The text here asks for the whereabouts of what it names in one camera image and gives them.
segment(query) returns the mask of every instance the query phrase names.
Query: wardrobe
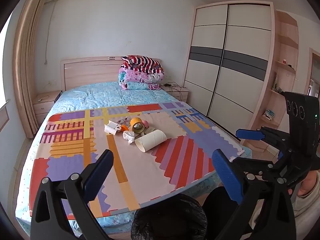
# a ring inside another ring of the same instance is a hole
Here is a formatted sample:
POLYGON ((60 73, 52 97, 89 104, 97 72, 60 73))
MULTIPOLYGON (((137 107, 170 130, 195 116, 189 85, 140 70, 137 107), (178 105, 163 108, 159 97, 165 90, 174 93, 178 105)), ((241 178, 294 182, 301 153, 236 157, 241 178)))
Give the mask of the wardrobe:
POLYGON ((273 57, 274 20, 271 2, 196 8, 184 82, 187 103, 234 135, 248 128, 260 107, 273 57))

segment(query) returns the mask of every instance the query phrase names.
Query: yellow tape roll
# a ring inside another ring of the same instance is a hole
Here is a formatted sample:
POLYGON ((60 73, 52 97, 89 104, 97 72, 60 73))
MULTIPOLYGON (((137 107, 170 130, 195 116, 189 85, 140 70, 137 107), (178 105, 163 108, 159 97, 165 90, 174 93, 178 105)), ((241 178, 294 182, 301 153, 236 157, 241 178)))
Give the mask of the yellow tape roll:
POLYGON ((137 134, 142 133, 145 129, 145 126, 144 126, 142 120, 138 117, 132 118, 130 121, 130 125, 132 128, 132 131, 137 134))

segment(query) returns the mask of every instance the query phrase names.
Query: cable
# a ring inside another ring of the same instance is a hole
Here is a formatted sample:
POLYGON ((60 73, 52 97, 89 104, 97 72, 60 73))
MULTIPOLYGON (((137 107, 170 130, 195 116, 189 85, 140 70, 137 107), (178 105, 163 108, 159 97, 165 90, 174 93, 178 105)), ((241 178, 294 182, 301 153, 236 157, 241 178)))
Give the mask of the cable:
POLYGON ((50 30, 50 25, 51 25, 51 19, 52 19, 52 15, 53 15, 53 12, 54 12, 54 8, 56 7, 56 3, 57 3, 57 0, 51 0, 49 2, 52 2, 52 1, 54 1, 54 5, 53 5, 53 8, 52 8, 52 13, 51 13, 50 20, 49 20, 48 33, 47 33, 47 43, 45 45, 45 62, 44 62, 45 65, 47 65, 47 63, 48 63, 48 61, 47 61, 47 48, 48 48, 49 30, 50 30))
POLYGON ((169 95, 172 95, 173 90, 177 90, 177 92, 179 92, 179 96, 180 96, 180 100, 179 100, 179 101, 182 100, 181 89, 184 88, 184 87, 179 86, 176 82, 168 82, 168 83, 166 83, 166 84, 164 84, 164 85, 166 85, 167 87, 169 87, 169 95))
POLYGON ((56 1, 57 1, 57 0, 51 0, 51 1, 45 2, 44 4, 48 4, 48 3, 56 2, 56 1))

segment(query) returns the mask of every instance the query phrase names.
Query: nightstand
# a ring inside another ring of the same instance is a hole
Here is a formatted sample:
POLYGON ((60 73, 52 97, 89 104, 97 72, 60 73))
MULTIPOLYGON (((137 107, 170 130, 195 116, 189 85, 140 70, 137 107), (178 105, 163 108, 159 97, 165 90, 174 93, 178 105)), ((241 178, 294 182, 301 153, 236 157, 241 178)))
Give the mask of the nightstand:
POLYGON ((32 100, 33 110, 35 111, 36 119, 39 125, 43 123, 50 109, 53 107, 54 103, 60 97, 61 92, 62 91, 59 90, 43 93, 32 100))
POLYGON ((168 94, 172 95, 174 98, 178 99, 182 102, 187 102, 187 97, 189 90, 187 88, 179 88, 179 87, 165 87, 161 85, 161 88, 166 91, 168 94))

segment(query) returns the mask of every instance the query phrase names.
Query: folded blanket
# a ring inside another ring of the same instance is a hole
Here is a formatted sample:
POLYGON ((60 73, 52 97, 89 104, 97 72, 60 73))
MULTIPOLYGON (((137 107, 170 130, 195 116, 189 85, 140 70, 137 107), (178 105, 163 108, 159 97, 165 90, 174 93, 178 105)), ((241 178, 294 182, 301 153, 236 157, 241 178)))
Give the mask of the folded blanket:
POLYGON ((123 90, 158 90, 160 89, 159 84, 150 84, 150 83, 142 83, 142 82, 131 82, 125 80, 126 73, 121 72, 118 76, 119 86, 123 90))
POLYGON ((163 73, 161 64, 149 57, 139 55, 128 55, 121 57, 124 60, 124 68, 145 73, 163 73))
POLYGON ((121 67, 119 73, 125 72, 124 80, 131 82, 141 82, 141 83, 150 83, 155 84, 161 81, 164 77, 163 73, 144 73, 134 71, 128 68, 121 67))

